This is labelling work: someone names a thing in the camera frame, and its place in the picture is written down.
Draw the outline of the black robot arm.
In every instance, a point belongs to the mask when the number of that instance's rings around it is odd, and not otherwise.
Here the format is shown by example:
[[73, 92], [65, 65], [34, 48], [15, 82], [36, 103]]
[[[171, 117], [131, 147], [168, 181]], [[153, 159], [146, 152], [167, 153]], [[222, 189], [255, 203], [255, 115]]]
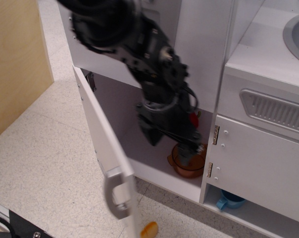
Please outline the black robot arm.
[[72, 31], [88, 50], [124, 63], [140, 84], [143, 100], [136, 110], [151, 145], [163, 136], [178, 143], [178, 159], [187, 166], [200, 152], [201, 135], [190, 116], [197, 106], [183, 64], [156, 22], [138, 0], [63, 0]]

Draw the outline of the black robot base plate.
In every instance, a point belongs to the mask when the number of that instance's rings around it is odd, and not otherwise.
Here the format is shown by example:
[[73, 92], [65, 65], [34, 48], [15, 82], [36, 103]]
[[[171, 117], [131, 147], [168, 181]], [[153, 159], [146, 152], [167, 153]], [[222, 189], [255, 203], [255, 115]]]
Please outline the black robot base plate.
[[9, 210], [9, 223], [19, 238], [53, 238], [43, 229]]

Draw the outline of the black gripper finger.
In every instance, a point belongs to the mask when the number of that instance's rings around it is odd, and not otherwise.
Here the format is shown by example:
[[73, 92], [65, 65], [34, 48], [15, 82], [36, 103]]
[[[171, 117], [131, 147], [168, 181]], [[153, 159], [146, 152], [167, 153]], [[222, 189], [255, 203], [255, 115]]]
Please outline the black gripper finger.
[[179, 161], [182, 166], [188, 166], [192, 157], [199, 155], [203, 150], [201, 144], [188, 145], [184, 143], [179, 143], [177, 145]]

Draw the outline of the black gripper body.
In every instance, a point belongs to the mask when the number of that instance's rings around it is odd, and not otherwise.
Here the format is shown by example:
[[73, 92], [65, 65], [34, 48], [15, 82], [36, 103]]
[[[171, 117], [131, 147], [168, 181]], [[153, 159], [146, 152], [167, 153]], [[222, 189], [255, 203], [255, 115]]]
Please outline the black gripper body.
[[151, 145], [155, 146], [164, 135], [178, 144], [200, 144], [201, 134], [189, 119], [195, 112], [189, 93], [176, 95], [170, 104], [143, 100], [136, 105], [136, 111], [140, 128]]

